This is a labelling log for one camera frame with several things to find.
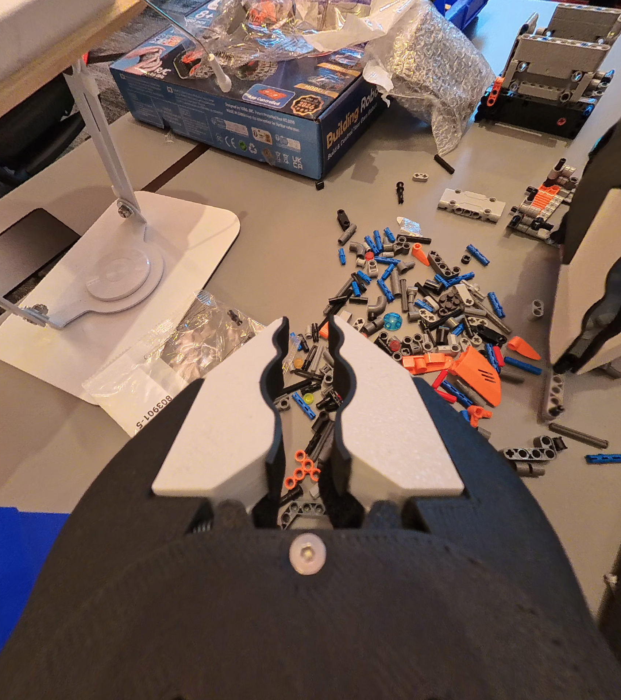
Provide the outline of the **grey desk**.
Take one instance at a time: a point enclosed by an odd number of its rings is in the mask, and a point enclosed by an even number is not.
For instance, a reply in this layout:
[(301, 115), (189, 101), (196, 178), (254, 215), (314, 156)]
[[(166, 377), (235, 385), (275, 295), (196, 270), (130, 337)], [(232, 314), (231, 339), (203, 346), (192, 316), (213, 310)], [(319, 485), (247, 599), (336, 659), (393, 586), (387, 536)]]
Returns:
[[(210, 293), (264, 324), (287, 316), (305, 329), (346, 280), (337, 260), (344, 209), (358, 224), (359, 238), (396, 218), (417, 221), (451, 265), (473, 244), (490, 259), (476, 263), (476, 283), (494, 291), (514, 334), (548, 356), (549, 324), (559, 271), (558, 250), (506, 229), (511, 206), (525, 188), (539, 186), (561, 158), (581, 168), (604, 131), (621, 116), (621, 38), (605, 69), (615, 76), (607, 94), (571, 144), (500, 125), (471, 125), (446, 160), (450, 177), (433, 160), (430, 135), (397, 105), (390, 107), (342, 158), (316, 190), (312, 180), (279, 172), (222, 151), (193, 144), (136, 123), (130, 115), (112, 125), (132, 182), (153, 183), (161, 193), (235, 213), (240, 233), (210, 279)], [(414, 172), (429, 174), (426, 183)], [(404, 203), (395, 185), (404, 182)], [(462, 189), (505, 202), (498, 223), (472, 220), (437, 208), (446, 189)], [(543, 301), (544, 317), (529, 320), (531, 302)], [(621, 370), (621, 358), (615, 363)], [(566, 382), (563, 425), (607, 439), (621, 452), (621, 379), (598, 373)], [(101, 408), (64, 393), (0, 361), (0, 505), (20, 510), (68, 512), (127, 434)], [(566, 548), (593, 613), (605, 592), (621, 544), (621, 473), (617, 484), (583, 479), (582, 493), (564, 491), (574, 463), (563, 459), (545, 476), (525, 479)]]

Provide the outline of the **pile of brick parts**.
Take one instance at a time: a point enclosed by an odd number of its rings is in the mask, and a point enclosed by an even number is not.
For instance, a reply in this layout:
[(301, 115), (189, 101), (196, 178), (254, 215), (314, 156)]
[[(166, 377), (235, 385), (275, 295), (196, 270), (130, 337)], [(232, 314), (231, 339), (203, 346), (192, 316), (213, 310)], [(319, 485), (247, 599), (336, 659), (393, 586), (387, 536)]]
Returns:
[[(571, 484), (559, 484), (564, 491), (580, 495), (583, 479), (616, 485), (610, 474), (621, 473), (621, 453), (610, 451), (607, 439), (561, 425), (558, 417), (550, 423), (538, 418), (537, 428), (553, 432), (544, 435), (553, 437), (559, 450), (557, 458), (548, 463), (516, 464), (490, 445), (490, 433), (479, 421), (490, 419), (493, 407), (479, 390), (489, 392), (493, 379), (500, 390), (503, 381), (524, 381), (526, 373), (542, 374), (544, 385), (551, 367), (542, 370), (535, 365), (541, 361), (539, 354), (511, 334), (497, 295), (494, 291), (486, 295), (473, 281), (473, 271), (463, 269), (472, 258), (487, 266), (489, 260), (481, 251), (467, 246), (460, 266), (450, 267), (429, 238), (401, 232), (394, 237), (389, 229), (384, 232), (385, 240), (376, 231), (366, 241), (350, 242), (350, 250), (358, 254), (358, 268), (327, 310), (342, 311), (345, 302), (357, 303), (353, 309), (357, 316), (345, 309), (343, 318), (348, 323), (354, 320), (364, 337), (407, 369), (416, 382), (429, 386), (429, 390), (420, 388), (420, 393), (427, 393), (466, 426), (454, 430), (450, 419), (446, 424), (439, 422), (446, 414), (439, 410), (435, 416), (439, 435), (464, 481), (463, 494), (418, 501), (479, 504), (481, 492), (495, 494), (496, 480), (504, 487), (511, 485), (512, 478), (504, 477), (505, 473), (517, 479), (543, 477), (557, 459), (563, 459), (566, 468), (576, 464)], [(301, 346), (310, 349), (306, 358), (292, 363), (292, 372), (303, 379), (288, 386), (288, 397), (277, 401), (282, 409), (296, 400), (313, 422), (311, 441), (305, 452), (296, 453), (297, 469), (285, 482), (288, 493), (281, 500), (279, 516), (283, 528), (295, 517), (323, 513), (328, 518), (327, 468), (341, 397), (332, 386), (333, 357), (328, 352), (327, 331), (327, 325), (314, 326), (308, 329), (308, 336), (300, 335), (294, 341), (293, 351)], [(315, 345), (309, 348), (306, 342), (311, 340)]]

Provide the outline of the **dark blue toy set box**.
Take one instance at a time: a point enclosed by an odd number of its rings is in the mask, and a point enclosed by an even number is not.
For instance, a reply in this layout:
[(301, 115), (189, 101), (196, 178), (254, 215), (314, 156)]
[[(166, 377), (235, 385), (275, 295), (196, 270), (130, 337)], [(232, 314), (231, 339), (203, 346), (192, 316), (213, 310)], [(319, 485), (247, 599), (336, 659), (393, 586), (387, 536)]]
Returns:
[(364, 48), (224, 67), (197, 48), (184, 18), (212, 18), (214, 1), (157, 13), (167, 29), (111, 72), (136, 120), (229, 153), (322, 180), (385, 109), (362, 77)]

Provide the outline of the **grey flat motor brick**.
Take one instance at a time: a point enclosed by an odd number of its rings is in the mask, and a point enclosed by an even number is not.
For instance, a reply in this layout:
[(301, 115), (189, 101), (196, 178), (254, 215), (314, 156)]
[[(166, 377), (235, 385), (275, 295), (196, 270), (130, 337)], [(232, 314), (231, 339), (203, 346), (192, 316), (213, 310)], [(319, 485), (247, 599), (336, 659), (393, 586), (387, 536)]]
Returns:
[(505, 202), (469, 190), (446, 189), (437, 208), (472, 220), (498, 223)]

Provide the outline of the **white book stand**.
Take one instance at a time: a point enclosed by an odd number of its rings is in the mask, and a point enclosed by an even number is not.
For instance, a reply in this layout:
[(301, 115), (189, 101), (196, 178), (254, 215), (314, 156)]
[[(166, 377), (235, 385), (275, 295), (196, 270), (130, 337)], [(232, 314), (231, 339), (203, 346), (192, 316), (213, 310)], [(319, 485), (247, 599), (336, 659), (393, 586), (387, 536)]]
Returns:
[(0, 328), (0, 360), (87, 403), (85, 382), (189, 293), (202, 288), (235, 242), (225, 209), (134, 191), (113, 142), (96, 82), (81, 58), (66, 81), (111, 180), (115, 202)]

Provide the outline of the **bubble wrap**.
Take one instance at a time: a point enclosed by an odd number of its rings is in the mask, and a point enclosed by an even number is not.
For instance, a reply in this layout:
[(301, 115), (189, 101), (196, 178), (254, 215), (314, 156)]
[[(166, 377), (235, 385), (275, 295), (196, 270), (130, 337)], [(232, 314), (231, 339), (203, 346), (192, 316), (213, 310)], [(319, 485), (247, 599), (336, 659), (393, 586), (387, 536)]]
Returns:
[(441, 157), (454, 151), (484, 92), (490, 64), (430, 1), (381, 8), (383, 36), (367, 44), (364, 79), (431, 128)]

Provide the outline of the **dark grey bent holed beam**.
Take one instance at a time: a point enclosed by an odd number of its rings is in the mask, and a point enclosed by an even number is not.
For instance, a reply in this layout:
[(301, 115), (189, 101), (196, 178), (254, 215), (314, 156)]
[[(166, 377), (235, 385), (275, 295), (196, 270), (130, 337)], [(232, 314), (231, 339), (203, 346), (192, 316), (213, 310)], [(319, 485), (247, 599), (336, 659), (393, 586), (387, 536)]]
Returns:
[(548, 463), (559, 455), (556, 442), (549, 435), (539, 435), (533, 439), (530, 447), (507, 447), (499, 451), (507, 460), (513, 463), (534, 464)]

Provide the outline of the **orange grey toy brick assembly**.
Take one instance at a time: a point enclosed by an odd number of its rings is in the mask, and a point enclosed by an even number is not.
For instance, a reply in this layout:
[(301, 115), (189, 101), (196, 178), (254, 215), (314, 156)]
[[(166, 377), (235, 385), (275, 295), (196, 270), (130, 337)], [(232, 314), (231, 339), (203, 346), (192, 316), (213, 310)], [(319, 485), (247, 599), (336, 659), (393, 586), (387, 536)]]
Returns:
[(554, 244), (551, 239), (554, 225), (550, 219), (561, 205), (570, 205), (579, 183), (576, 170), (561, 158), (539, 187), (527, 187), (524, 200), (510, 211), (507, 228), (533, 240)]

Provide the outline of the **small bag of brick parts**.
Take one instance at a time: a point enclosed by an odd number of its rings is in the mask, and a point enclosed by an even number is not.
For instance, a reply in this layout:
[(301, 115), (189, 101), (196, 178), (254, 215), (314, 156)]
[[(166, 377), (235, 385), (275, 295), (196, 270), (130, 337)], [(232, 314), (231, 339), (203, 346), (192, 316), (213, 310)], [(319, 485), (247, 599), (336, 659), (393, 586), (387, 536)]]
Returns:
[(205, 377), (264, 325), (199, 291), (84, 383), (127, 433), (136, 435), (182, 390)]

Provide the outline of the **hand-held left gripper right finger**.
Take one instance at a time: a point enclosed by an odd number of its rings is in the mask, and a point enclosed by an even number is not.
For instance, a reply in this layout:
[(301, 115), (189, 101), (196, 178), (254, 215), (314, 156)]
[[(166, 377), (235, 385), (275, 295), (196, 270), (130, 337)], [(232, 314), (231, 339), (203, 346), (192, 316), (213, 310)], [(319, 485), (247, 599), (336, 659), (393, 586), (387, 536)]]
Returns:
[(428, 528), (418, 500), (464, 484), (409, 372), (339, 316), (329, 321), (333, 386), (341, 397), (327, 468), (333, 528)]

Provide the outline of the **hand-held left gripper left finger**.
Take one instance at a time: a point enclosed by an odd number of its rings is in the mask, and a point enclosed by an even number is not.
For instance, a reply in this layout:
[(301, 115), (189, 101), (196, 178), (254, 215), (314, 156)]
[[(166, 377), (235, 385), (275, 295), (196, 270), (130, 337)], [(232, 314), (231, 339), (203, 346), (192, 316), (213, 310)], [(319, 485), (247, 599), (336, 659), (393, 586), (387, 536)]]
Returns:
[(274, 399), (288, 344), (283, 316), (180, 394), (192, 404), (151, 490), (182, 527), (228, 501), (254, 526), (277, 527), (286, 458)]

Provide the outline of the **grey motorised brick model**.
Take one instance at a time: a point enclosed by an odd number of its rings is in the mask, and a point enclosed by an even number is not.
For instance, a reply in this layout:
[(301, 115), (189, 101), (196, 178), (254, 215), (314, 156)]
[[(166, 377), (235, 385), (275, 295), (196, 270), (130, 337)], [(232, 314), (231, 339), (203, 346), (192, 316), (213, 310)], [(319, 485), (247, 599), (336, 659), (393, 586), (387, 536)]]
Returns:
[(621, 8), (557, 4), (549, 24), (532, 14), (474, 122), (575, 139), (613, 80), (601, 65), (621, 35)]

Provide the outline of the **grey brick arm with pins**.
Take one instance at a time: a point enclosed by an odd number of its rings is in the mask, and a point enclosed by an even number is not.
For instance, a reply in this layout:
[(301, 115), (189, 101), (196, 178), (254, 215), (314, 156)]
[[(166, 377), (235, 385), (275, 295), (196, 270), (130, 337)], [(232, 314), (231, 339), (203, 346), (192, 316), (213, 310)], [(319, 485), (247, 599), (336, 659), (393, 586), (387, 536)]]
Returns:
[(540, 404), (540, 420), (542, 422), (550, 423), (566, 410), (564, 405), (564, 383), (564, 375), (554, 372), (553, 369), (547, 371), (543, 385), (543, 398)]

